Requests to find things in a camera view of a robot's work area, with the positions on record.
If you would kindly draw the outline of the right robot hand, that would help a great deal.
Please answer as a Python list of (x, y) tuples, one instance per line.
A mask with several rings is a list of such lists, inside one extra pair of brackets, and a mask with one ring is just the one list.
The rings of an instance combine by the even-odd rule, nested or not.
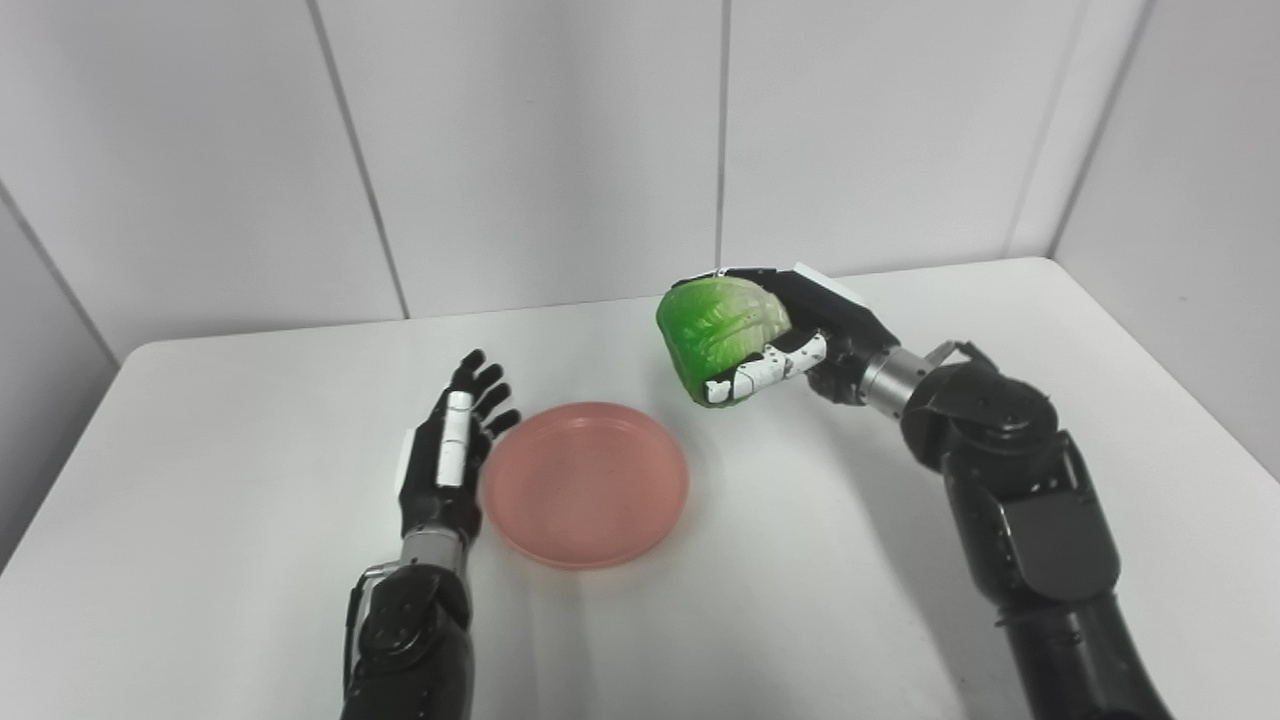
[(803, 375), (820, 397), (860, 405), (873, 361), (900, 346), (849, 290), (803, 264), (680, 281), (655, 323), (680, 384), (703, 407), (731, 407)]

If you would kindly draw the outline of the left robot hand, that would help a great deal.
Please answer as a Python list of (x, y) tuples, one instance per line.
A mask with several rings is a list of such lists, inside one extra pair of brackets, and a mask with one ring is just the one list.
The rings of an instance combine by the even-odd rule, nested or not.
[(460, 361), (412, 436), (398, 495), (403, 537), (443, 528), (475, 542), (483, 525), (481, 469), (499, 438), (522, 420), (517, 409), (502, 409), (511, 396), (504, 368), (483, 350)]

